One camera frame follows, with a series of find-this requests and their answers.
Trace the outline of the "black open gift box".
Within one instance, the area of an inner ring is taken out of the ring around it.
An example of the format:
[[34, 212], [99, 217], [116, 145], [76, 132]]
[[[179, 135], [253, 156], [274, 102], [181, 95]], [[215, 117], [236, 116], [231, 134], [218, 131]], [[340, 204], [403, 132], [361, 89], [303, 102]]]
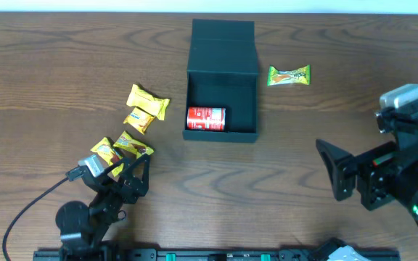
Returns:
[[[258, 76], [253, 21], [194, 19], [187, 64], [183, 138], [256, 142], [259, 136]], [[208, 129], [205, 124], [192, 128], [190, 112], [196, 108], [221, 112], [221, 129]]]

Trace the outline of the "yellow chocolate cake packet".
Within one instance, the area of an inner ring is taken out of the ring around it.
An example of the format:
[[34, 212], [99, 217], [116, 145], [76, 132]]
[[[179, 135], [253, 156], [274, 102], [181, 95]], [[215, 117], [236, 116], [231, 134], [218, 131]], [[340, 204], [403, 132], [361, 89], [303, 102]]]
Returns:
[[113, 146], [134, 154], [136, 158], [140, 158], [144, 154], [151, 155], [154, 153], [152, 147], [136, 140], [126, 130], [121, 133]]
[[104, 137], [91, 149], [91, 152], [98, 154], [109, 166], [112, 166], [123, 158], [118, 150], [112, 145], [108, 137]]

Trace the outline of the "yellow almond biscuit packet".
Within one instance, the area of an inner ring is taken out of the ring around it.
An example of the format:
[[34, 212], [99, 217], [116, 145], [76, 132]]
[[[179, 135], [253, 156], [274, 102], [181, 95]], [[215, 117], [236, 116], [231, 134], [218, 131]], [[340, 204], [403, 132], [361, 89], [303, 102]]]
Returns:
[[145, 112], [138, 107], [134, 107], [132, 112], [125, 118], [123, 123], [129, 124], [141, 134], [145, 134], [147, 128], [154, 119], [155, 116]]

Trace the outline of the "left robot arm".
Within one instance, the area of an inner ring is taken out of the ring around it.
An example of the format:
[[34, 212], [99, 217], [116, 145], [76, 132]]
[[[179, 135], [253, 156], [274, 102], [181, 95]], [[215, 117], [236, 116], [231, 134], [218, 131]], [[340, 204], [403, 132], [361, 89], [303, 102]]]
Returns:
[[66, 173], [69, 181], [82, 179], [97, 195], [90, 204], [71, 201], [56, 214], [62, 247], [61, 260], [124, 260], [117, 244], [103, 238], [113, 223], [122, 221], [125, 204], [135, 204], [149, 190], [150, 156], [124, 157], [104, 167], [95, 155], [78, 161]]

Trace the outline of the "red soda can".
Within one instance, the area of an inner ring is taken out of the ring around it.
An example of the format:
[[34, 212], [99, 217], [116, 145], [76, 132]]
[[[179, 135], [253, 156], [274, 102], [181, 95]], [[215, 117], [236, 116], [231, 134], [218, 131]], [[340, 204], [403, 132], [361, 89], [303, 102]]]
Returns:
[[226, 109], [215, 107], [190, 107], [187, 112], [187, 128], [199, 131], [224, 131]]

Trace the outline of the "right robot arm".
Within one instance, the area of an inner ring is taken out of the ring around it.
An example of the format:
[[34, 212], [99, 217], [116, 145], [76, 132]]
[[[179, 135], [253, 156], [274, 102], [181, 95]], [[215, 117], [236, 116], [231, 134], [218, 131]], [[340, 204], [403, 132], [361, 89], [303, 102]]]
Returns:
[[418, 160], [400, 163], [401, 152], [393, 141], [354, 156], [318, 139], [316, 148], [328, 172], [337, 201], [350, 198], [356, 189], [369, 211], [393, 200], [411, 214], [418, 227]]

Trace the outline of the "green yellow snack packet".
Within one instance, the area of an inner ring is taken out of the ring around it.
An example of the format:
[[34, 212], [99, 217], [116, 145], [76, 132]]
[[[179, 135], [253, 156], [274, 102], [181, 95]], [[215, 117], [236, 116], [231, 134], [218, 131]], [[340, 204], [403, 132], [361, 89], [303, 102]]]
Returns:
[[311, 82], [311, 67], [298, 68], [291, 71], [281, 71], [274, 66], [270, 66], [267, 78], [267, 86], [284, 85], [284, 84], [303, 84], [309, 85]]

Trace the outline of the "plain yellow snack packet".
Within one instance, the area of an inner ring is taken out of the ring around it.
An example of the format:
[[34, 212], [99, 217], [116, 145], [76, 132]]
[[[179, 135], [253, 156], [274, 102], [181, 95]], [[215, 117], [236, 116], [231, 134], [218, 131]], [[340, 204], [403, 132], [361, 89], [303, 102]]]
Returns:
[[134, 83], [128, 95], [126, 105], [129, 107], [139, 107], [152, 116], [157, 117], [158, 120], [164, 121], [165, 111], [170, 101], [170, 99], [157, 98]]

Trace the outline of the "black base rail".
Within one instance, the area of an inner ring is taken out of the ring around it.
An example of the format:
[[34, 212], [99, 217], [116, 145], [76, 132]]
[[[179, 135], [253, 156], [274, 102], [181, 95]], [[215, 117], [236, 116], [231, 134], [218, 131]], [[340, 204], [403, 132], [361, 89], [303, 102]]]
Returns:
[[[187, 251], [187, 250], [155, 250], [155, 249], [130, 249], [123, 254], [117, 254], [108, 260], [126, 261], [242, 261], [242, 260], [273, 260], [273, 261], [306, 261], [327, 260], [328, 258], [312, 259], [312, 253], [308, 249], [281, 249], [277, 251]], [[375, 261], [399, 261], [397, 251], [390, 250], [359, 250], [358, 253], [368, 260]], [[33, 253], [33, 261], [61, 260], [59, 251], [38, 250]]]

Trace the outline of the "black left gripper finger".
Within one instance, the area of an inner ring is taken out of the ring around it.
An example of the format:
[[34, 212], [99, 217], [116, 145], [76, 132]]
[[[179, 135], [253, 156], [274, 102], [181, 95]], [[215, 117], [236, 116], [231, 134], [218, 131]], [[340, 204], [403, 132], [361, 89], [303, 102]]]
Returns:
[[129, 166], [129, 158], [124, 157], [124, 158], [118, 160], [117, 162], [112, 163], [110, 166], [106, 167], [103, 171], [103, 174], [109, 175], [111, 173], [113, 177], [117, 177], [128, 166]]
[[150, 156], [144, 154], [135, 160], [124, 157], [121, 161], [124, 166], [120, 178], [124, 180], [124, 183], [133, 189], [148, 189]]

